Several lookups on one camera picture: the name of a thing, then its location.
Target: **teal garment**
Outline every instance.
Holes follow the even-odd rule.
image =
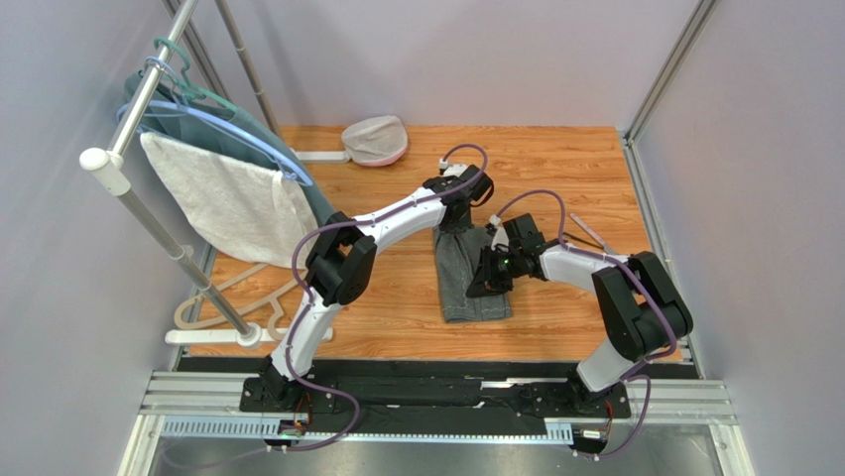
[[[132,98],[133,94],[135,94],[135,90],[141,85],[141,78],[141,73],[137,72],[131,74],[124,82],[123,89],[127,101]],[[153,94],[153,99],[175,102],[169,89],[162,84],[159,84],[159,87]],[[206,112],[229,122],[233,126],[261,139],[269,146],[291,158],[291,160],[297,164],[300,163],[291,148],[289,148],[288,145],[279,138],[279,136],[270,132],[269,129],[267,129],[263,124],[261,124],[261,122],[245,110],[238,108],[235,111],[231,111],[223,107],[209,106],[197,102],[191,102],[190,107],[199,109],[202,112]],[[155,107],[151,107],[150,110],[152,112],[172,114],[172,111],[157,111]],[[231,157],[232,159],[248,162],[265,169],[277,170],[279,168],[276,163],[268,159],[267,156],[261,152],[244,145],[236,139],[220,133],[217,129],[214,129],[212,126],[209,126],[205,122],[193,116],[144,117],[141,120],[141,124],[149,127],[150,129],[166,134],[176,140],[190,144],[194,147],[199,147],[206,151],[216,152],[218,154]],[[325,195],[322,194],[322,191],[320,191],[316,184],[303,186],[302,192],[305,194],[305,199],[308,200],[308,204],[311,206],[311,210],[316,217],[317,223],[320,225],[325,224],[328,217],[335,212],[334,207],[331,206],[331,203],[328,202]]]

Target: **beige hanger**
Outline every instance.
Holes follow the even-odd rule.
[[[246,280],[250,276],[258,273],[259,271],[267,268],[269,265],[267,264],[260,264],[253,266],[249,270],[241,273],[240,275],[222,283],[217,288],[221,291],[227,290],[234,285]],[[301,278],[305,278],[305,272],[300,274]],[[273,307],[273,315],[270,316],[270,319],[267,320],[267,333],[270,334],[276,340],[282,340],[285,338],[285,334],[280,333],[276,330],[276,322],[279,321],[282,316],[285,315],[285,310],[282,309],[282,305],[279,304],[279,298],[287,294],[290,290],[297,286],[297,280],[291,280],[289,283],[285,284],[284,286],[272,291],[268,295],[259,298],[258,300],[250,303],[246,307],[242,307],[238,309],[238,313],[241,315],[249,314],[250,312],[263,307],[267,304]],[[222,315],[218,315],[216,317],[212,317],[210,319],[199,320],[197,322],[187,322],[184,320],[184,312],[188,310],[194,304],[198,302],[202,302],[205,300],[205,295],[196,295],[194,297],[190,297],[186,299],[183,303],[177,307],[176,311],[174,312],[174,322],[179,329],[182,330],[197,330],[197,329],[207,329],[208,327],[212,327],[214,325],[222,324],[226,322],[226,318]]]

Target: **wooden table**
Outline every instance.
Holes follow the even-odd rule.
[[[284,128],[286,141],[301,151],[341,150],[341,127]],[[437,159],[452,146],[472,142],[490,156],[487,174],[495,195],[473,209],[483,225],[510,198],[534,188],[550,188],[620,253],[649,249],[640,208],[616,130],[568,127],[409,127],[409,152],[378,169],[353,163],[312,166],[328,197],[349,216],[375,211],[437,175]],[[457,161],[480,164],[477,153],[460,152]],[[560,212],[548,196],[517,203],[504,218],[531,213],[551,239]],[[566,231],[589,239],[571,220]],[[212,280],[221,283],[252,265],[218,254]],[[278,288],[291,271],[268,268],[224,294],[236,307]],[[281,299],[288,325],[302,293]],[[595,296],[571,286],[521,278],[510,293],[514,316],[492,322],[446,324],[440,315],[431,233],[420,232],[379,256],[367,292],[343,309],[333,323],[335,337],[317,355],[332,358],[579,360],[605,338]],[[246,316],[266,324],[269,307]],[[217,315],[206,302],[200,318]],[[275,344],[247,351],[235,345],[190,348],[191,355],[266,355]]]

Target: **clothing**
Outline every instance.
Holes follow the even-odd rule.
[[[492,241],[485,228],[470,228],[461,233],[443,233],[434,228],[437,287],[443,320],[447,323],[498,320],[513,315],[507,295],[466,296],[481,249]]]
[[[141,74],[138,72],[131,74],[126,79],[124,82],[124,94],[127,100],[135,94],[135,90],[141,85],[141,79]],[[173,95],[163,84],[159,84],[159,87],[153,95],[153,99],[175,102]],[[261,139],[269,146],[275,148],[287,157],[290,157],[297,164],[300,164],[296,154],[288,147],[287,144],[285,144],[284,141],[282,141],[282,139],[279,138],[279,136],[264,127],[258,119],[245,110],[238,108],[235,111],[231,111],[223,107],[209,106],[198,102],[191,102],[190,107],[194,107],[231,123],[243,131],[252,134],[258,139]],[[157,111],[155,107],[151,107],[150,110],[152,112],[172,114],[171,111]],[[159,131],[173,139],[182,141],[194,147],[253,164],[264,169],[273,171],[278,169],[276,164],[270,161],[261,152],[244,145],[236,139],[220,133],[215,128],[195,117],[187,115],[179,117],[144,117],[141,123],[150,129]],[[335,212],[334,207],[331,206],[331,203],[328,202],[325,195],[322,194],[322,191],[320,191],[316,184],[303,187],[302,192],[305,194],[305,198],[310,204],[314,216],[316,216],[317,223],[324,224],[325,220],[327,220],[328,217]]]
[[[294,248],[317,227],[302,188],[281,171],[155,132],[141,134],[141,146],[191,226],[233,258],[290,268]],[[299,268],[309,251],[300,252]]]

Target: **blue hanger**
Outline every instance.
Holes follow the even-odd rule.
[[[148,111],[144,114],[144,116],[182,117],[185,115],[189,115],[195,117],[200,121],[213,127],[220,133],[225,134],[230,138],[240,142],[241,144],[264,154],[271,162],[273,162],[279,167],[279,170],[282,171],[285,175],[285,179],[296,180],[302,186],[312,186],[314,184],[313,180],[308,175],[308,172],[306,172],[299,164],[294,162],[294,160],[292,160],[290,157],[286,156],[277,149],[269,146],[266,142],[262,141],[261,139],[253,136],[252,134],[242,130],[239,127],[236,127],[224,121],[223,119],[220,119],[219,117],[212,116],[211,114],[208,114],[204,111],[200,111],[199,109],[192,108],[185,104],[176,104],[173,102],[161,101],[157,99],[151,100],[150,106],[174,111],[174,113],[153,113]],[[124,104],[120,107],[120,109],[118,109],[118,120],[120,120],[120,117],[123,116],[128,107],[129,104]]]

